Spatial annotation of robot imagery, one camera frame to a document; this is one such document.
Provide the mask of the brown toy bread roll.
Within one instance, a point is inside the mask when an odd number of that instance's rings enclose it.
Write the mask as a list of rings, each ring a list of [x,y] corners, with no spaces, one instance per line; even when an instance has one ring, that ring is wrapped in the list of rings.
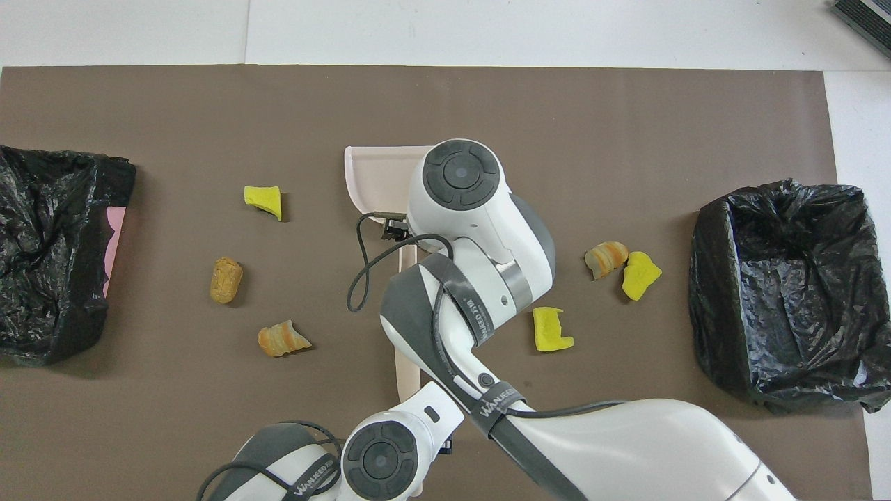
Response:
[[[243,277],[243,268],[229,257],[214,261],[211,273],[210,298],[217,304],[227,304],[235,299]]]

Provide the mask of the black plastic trash bag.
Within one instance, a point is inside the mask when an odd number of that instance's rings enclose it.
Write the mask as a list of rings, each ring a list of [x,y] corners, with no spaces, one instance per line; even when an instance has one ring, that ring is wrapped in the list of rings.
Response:
[[[796,180],[699,211],[688,313],[701,370],[773,413],[891,404],[891,301],[862,189]]]
[[[45,367],[101,338],[108,207],[128,207],[136,166],[0,145],[0,356]]]

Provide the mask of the dark ribbed device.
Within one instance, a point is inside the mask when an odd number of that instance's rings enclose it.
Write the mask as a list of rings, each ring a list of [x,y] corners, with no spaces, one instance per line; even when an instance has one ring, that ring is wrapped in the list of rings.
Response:
[[[891,0],[834,0],[830,11],[891,59]]]

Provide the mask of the yellow foam chunk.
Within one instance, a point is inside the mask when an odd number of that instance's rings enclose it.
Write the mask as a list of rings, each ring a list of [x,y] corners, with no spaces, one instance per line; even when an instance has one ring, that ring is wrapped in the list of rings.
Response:
[[[642,251],[629,254],[623,272],[622,289],[631,301],[639,301],[650,285],[663,275],[662,269]]]

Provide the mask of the toy croissant piece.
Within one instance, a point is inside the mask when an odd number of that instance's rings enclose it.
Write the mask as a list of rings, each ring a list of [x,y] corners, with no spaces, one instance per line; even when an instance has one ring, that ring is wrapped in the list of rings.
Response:
[[[297,332],[290,319],[275,326],[261,328],[258,332],[258,345],[265,355],[272,358],[313,348],[312,343]]]
[[[628,260],[630,251],[619,241],[605,241],[589,248],[583,254],[583,262],[592,273],[592,279],[599,281],[610,275]]]

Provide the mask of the yellow green sponge piece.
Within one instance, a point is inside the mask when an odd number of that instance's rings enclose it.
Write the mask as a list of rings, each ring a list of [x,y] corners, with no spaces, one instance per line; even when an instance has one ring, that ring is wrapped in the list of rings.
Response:
[[[251,207],[271,214],[278,222],[283,222],[283,206],[281,206],[281,190],[274,186],[245,185],[243,202]]]

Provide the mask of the brown paper table mat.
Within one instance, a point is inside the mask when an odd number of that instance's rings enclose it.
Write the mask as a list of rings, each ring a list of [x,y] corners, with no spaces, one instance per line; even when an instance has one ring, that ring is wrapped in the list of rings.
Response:
[[[362,266],[348,145],[470,138],[503,163],[557,254],[540,305],[573,348],[541,354],[528,312],[476,356],[536,409],[671,397],[706,407],[804,499],[871,498],[857,405],[774,415],[702,373],[688,320],[699,209],[729,191],[836,181],[818,72],[542,67],[19,67],[0,80],[0,145],[125,157],[137,167],[91,349],[42,368],[0,360],[0,501],[192,501],[259,428],[317,422],[346,436],[398,402],[379,318],[398,260]],[[243,202],[281,190],[283,222]],[[599,281],[605,241],[663,275],[639,301],[626,263]],[[214,261],[243,277],[209,295]],[[312,343],[272,358],[261,328]]]

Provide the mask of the beige brush with black bristles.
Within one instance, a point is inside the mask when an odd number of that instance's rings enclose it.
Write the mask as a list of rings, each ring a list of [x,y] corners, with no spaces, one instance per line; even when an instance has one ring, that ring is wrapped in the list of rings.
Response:
[[[421,388],[421,370],[399,349],[394,348],[395,377],[399,402],[405,402]]]

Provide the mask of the pink plastic bin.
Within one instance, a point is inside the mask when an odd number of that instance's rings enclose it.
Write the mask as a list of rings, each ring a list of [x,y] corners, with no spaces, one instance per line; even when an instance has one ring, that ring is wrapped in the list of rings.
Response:
[[[109,282],[111,282],[118,244],[120,244],[125,212],[127,212],[127,207],[108,207],[106,212],[107,223],[109,224],[109,228],[111,228],[111,237],[109,237],[104,254],[104,272],[106,275],[102,289],[104,298],[108,297]]]

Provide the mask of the beige plastic dustpan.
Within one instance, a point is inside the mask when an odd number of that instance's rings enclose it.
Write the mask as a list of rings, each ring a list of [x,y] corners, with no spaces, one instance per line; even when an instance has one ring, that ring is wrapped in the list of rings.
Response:
[[[345,181],[354,206],[362,214],[406,214],[411,176],[431,149],[431,145],[347,146]]]

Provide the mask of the notched yellow foam piece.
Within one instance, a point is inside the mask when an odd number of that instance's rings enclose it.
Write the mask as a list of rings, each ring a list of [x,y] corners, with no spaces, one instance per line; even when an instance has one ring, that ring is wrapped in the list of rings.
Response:
[[[564,310],[554,307],[536,307],[533,310],[535,348],[551,353],[570,349],[575,345],[573,337],[562,335],[560,314]]]

